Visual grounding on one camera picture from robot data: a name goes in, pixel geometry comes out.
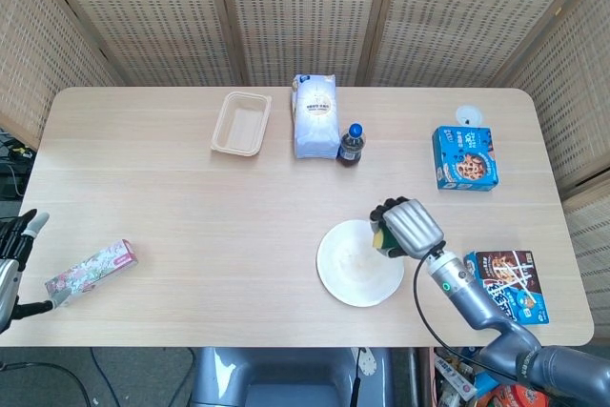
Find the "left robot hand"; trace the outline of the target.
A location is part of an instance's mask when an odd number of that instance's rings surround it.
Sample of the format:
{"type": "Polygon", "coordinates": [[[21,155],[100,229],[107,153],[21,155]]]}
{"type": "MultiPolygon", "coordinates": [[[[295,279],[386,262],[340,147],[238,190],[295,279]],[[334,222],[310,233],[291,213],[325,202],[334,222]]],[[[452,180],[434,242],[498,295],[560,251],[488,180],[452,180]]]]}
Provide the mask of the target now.
{"type": "Polygon", "coordinates": [[[1,332],[14,320],[41,315],[57,307],[53,300],[19,303],[19,288],[35,238],[49,220],[32,209],[1,224],[1,332]]]}

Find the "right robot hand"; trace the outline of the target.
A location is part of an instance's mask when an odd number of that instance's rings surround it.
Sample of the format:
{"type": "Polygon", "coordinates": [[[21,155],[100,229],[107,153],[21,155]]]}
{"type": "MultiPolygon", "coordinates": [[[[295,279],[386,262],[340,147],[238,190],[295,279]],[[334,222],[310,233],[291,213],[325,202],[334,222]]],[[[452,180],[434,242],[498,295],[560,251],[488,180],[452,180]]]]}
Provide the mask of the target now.
{"type": "Polygon", "coordinates": [[[404,196],[388,198],[370,212],[373,247],[389,258],[440,256],[444,233],[423,205],[404,196]]]}

